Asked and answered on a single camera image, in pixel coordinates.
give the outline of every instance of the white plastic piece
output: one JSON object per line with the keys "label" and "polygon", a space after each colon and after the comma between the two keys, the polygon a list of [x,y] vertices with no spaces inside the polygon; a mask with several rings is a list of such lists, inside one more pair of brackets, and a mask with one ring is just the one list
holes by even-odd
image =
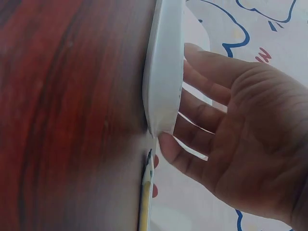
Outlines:
{"label": "white plastic piece", "polygon": [[184,0],[157,0],[143,75],[143,104],[153,137],[173,133],[183,82]]}

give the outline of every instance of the wooden surface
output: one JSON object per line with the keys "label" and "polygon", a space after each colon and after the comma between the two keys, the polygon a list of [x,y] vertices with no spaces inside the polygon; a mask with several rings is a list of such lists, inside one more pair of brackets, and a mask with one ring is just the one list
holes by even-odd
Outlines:
{"label": "wooden surface", "polygon": [[135,231],[155,0],[0,1],[0,230]]}

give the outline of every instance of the skin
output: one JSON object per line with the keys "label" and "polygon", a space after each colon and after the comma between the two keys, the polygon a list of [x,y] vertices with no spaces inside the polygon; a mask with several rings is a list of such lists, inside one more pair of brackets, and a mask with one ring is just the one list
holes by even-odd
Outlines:
{"label": "skin", "polygon": [[184,81],[223,112],[182,90],[174,136],[159,136],[165,159],[241,211],[306,230],[308,90],[277,69],[185,45]]}

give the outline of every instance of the blue line drawing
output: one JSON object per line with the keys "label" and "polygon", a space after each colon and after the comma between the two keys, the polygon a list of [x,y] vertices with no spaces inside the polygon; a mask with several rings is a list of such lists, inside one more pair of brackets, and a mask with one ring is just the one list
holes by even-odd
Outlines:
{"label": "blue line drawing", "polygon": [[274,25],[273,25],[273,23],[271,21],[269,21],[269,25],[270,25],[270,28],[271,28],[272,31],[276,31],[277,32],[276,28],[274,27]]}
{"label": "blue line drawing", "polygon": [[[274,18],[272,18],[272,17],[269,17],[269,16],[267,16],[267,15],[261,13],[260,11],[258,11],[256,8],[248,9],[248,8],[244,7],[244,6],[240,3],[240,0],[235,0],[235,2],[236,2],[236,4],[237,4],[239,7],[243,8],[243,9],[245,9],[245,10],[248,10],[248,11],[256,12],[256,13],[258,13],[258,14],[260,14],[260,15],[262,15],[262,16],[264,16],[264,17],[266,17],[266,18],[268,18],[268,19],[270,19],[270,20],[272,20],[272,21],[274,21],[274,22],[276,22],[276,24],[277,24],[280,28],[284,28],[284,27],[281,26],[279,23],[288,23],[288,22],[291,20],[291,18],[292,18],[292,11],[293,11],[294,5],[295,5],[295,3],[296,3],[296,0],[293,0],[293,2],[292,2],[292,4],[291,4],[291,7],[290,7],[290,9],[289,9],[288,17],[287,17],[285,20],[278,20],[278,19],[274,19]],[[273,23],[272,23],[271,21],[269,21],[269,25],[270,25],[270,28],[271,28],[272,31],[277,32],[277,29],[275,28],[275,26],[273,25]]]}
{"label": "blue line drawing", "polygon": [[238,215],[238,218],[237,218],[237,222],[236,222],[236,225],[237,225],[237,231],[243,231],[242,230],[242,219],[243,219],[243,214],[240,210],[235,210],[237,215]]}
{"label": "blue line drawing", "polygon": [[279,23],[276,22],[276,24],[280,27],[280,28],[284,28],[282,25],[280,25]]}
{"label": "blue line drawing", "polygon": [[212,3],[212,2],[209,2],[209,1],[206,1],[206,0],[200,0],[200,1],[203,1],[203,2],[206,2],[206,3],[209,3],[213,6],[216,6],[217,8],[219,8],[220,10],[222,10],[240,29],[242,29],[242,31],[244,32],[245,34],[245,40],[243,42],[240,42],[240,43],[234,43],[234,44],[229,44],[229,43],[223,43],[222,46],[223,48],[226,50],[227,54],[228,54],[228,57],[230,58],[233,58],[233,53],[232,53],[232,50],[231,48],[237,48],[237,47],[243,47],[243,46],[246,46],[249,41],[250,41],[250,36],[248,34],[248,32],[246,31],[246,29],[241,25],[239,24],[235,18],[229,13],[227,12],[225,9],[221,8],[220,6]]}
{"label": "blue line drawing", "polygon": [[296,3],[296,0],[293,0],[293,2],[292,2],[292,4],[291,4],[291,7],[290,7],[290,10],[289,10],[289,13],[288,13],[288,17],[287,17],[285,20],[281,20],[281,21],[280,21],[280,20],[271,18],[271,17],[269,17],[269,16],[267,16],[267,15],[261,13],[261,12],[258,11],[256,8],[248,9],[248,8],[244,7],[244,6],[239,2],[239,0],[235,0],[235,1],[236,1],[236,3],[238,4],[239,7],[243,8],[243,9],[245,9],[245,10],[248,10],[248,11],[255,11],[255,12],[257,12],[258,14],[260,14],[260,15],[262,15],[262,16],[264,16],[264,17],[266,17],[266,18],[268,18],[268,19],[270,19],[270,20],[272,20],[272,21],[278,22],[278,23],[288,23],[288,22],[291,20],[291,18],[292,18],[292,10],[293,10],[293,7],[294,7],[294,5],[295,5],[295,3]]}

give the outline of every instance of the red marking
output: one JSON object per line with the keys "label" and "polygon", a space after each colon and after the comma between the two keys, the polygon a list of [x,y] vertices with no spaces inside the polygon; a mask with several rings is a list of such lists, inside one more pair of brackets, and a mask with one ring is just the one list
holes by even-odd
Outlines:
{"label": "red marking", "polygon": [[[259,53],[259,55],[264,59],[265,62],[269,62],[269,59],[271,59],[271,55],[262,47],[260,47],[260,50],[263,53]],[[264,63],[263,60],[261,60],[259,57],[256,57],[256,60],[258,60],[260,63]]]}
{"label": "red marking", "polygon": [[256,56],[256,59],[260,62],[260,63],[264,63],[262,59],[260,59],[258,56]]}

